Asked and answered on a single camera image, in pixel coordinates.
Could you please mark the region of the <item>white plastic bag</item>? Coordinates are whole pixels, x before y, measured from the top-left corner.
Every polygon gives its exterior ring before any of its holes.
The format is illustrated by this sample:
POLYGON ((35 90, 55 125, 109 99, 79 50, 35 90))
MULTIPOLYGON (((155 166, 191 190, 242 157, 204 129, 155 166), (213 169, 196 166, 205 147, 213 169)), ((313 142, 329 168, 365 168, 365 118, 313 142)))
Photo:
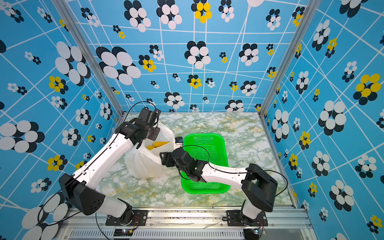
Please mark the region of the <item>white plastic bag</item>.
POLYGON ((139 149, 133 147, 123 155, 129 173, 138 179, 163 176, 167 168, 162 165, 160 153, 174 150, 175 134, 163 123, 159 123, 160 133, 155 141, 146 139, 139 149), (147 146, 154 142, 170 142, 160 148, 148 150, 147 146))

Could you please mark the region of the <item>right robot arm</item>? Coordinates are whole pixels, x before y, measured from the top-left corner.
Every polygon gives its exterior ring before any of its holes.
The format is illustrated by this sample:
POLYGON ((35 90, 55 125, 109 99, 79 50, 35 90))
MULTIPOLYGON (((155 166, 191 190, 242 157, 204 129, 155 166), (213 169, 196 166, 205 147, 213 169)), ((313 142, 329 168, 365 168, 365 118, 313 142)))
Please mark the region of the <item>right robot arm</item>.
POLYGON ((219 166, 209 160, 194 159, 182 147, 160 153, 160 158, 162 165, 184 172, 187 180, 220 183, 242 190, 247 198, 240 211, 240 221, 245 225, 251 225, 261 212, 271 213, 274 209, 278 182, 256 164, 247 168, 219 166))

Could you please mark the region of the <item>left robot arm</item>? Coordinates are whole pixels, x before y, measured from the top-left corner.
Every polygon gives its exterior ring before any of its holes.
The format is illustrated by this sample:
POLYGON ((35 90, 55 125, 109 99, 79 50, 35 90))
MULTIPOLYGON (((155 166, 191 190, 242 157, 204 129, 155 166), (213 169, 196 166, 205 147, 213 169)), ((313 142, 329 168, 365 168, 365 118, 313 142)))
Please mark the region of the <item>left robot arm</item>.
POLYGON ((156 140, 160 133, 161 111, 142 109, 139 116, 123 122, 106 145, 72 175, 63 174, 59 184, 67 202, 86 216, 97 213, 114 217, 127 226, 133 219, 133 207, 127 202, 107 197, 96 190, 101 179, 128 150, 138 149, 144 140, 156 140))

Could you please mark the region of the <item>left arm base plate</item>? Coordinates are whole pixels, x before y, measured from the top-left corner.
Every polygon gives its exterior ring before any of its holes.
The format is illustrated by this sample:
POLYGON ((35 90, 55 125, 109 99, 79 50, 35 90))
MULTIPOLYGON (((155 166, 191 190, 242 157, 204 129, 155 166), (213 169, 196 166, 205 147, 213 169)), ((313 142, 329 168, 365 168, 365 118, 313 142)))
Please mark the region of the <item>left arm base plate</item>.
POLYGON ((124 213, 120 218, 112 216, 107 217, 106 226, 145 226, 148 219, 147 210, 130 210, 124 213))

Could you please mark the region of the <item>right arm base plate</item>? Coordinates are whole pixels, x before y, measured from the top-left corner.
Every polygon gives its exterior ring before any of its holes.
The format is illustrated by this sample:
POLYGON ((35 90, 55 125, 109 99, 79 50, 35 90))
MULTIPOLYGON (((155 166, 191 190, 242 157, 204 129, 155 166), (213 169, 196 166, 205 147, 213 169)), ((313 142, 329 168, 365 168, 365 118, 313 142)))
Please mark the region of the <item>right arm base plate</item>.
POLYGON ((250 219, 241 213, 240 210, 227 210, 223 217, 229 227, 267 227, 268 220, 266 213, 261 211, 255 219, 250 219))

